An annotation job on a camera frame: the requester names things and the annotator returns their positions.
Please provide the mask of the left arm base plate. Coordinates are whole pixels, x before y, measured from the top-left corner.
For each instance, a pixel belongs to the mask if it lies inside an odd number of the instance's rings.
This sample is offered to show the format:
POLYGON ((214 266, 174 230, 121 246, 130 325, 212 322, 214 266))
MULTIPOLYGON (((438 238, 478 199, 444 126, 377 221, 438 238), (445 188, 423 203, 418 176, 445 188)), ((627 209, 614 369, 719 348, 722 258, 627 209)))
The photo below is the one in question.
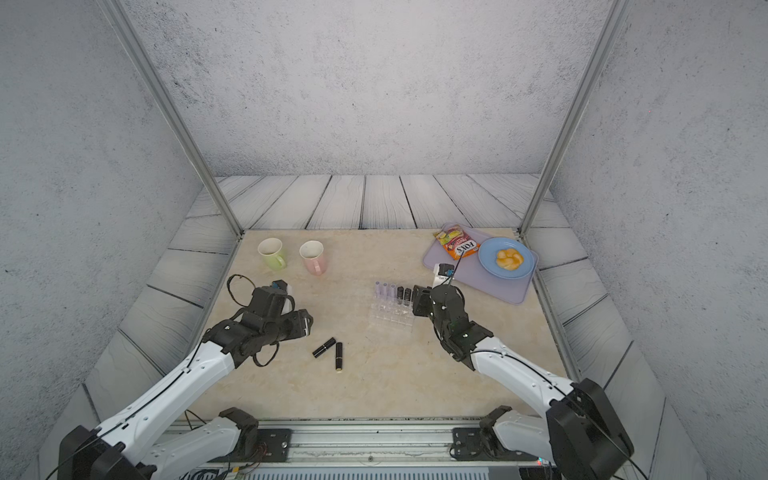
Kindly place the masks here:
POLYGON ((288 461, 291 429, 253 429, 241 435, 234 450, 210 463, 284 463, 288 461))

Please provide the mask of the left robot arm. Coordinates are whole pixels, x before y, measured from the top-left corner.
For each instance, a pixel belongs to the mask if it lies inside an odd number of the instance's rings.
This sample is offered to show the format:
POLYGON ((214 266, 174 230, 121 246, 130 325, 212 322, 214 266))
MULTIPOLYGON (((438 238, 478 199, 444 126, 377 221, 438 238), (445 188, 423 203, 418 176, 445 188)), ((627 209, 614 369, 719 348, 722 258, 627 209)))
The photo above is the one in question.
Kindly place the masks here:
POLYGON ((162 443, 161 435, 203 393, 265 346, 310 334, 312 316, 297 309, 282 280, 252 292, 250 303, 208 329, 193 353, 137 400, 97 427, 74 428, 61 441, 56 479, 174 479, 211 460, 259 461, 269 444, 258 422, 229 408, 201 427, 162 443))

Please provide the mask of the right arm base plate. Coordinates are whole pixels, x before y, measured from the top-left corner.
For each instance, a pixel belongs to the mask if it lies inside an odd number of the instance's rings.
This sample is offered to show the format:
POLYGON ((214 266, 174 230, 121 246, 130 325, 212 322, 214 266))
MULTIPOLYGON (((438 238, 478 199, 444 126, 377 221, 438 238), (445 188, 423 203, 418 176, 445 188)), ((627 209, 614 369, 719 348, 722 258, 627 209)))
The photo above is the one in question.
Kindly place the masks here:
POLYGON ((528 453, 507 450, 491 438, 491 431, 480 427, 452 429, 449 455, 457 461, 522 461, 535 462, 539 458, 528 453))

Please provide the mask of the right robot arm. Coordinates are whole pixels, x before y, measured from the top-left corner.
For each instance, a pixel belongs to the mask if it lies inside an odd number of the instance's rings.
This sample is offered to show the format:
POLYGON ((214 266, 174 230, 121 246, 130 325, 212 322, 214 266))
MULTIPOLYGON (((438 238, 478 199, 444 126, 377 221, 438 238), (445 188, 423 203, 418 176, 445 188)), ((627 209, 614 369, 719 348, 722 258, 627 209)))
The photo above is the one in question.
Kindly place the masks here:
POLYGON ((510 390, 534 411, 500 406, 480 422, 492 457, 521 451, 553 464, 567 479, 610 479, 634 445, 603 388, 574 382, 518 355, 471 320, 461 290, 448 283, 413 289, 412 311, 428 318, 441 347, 457 362, 510 390))

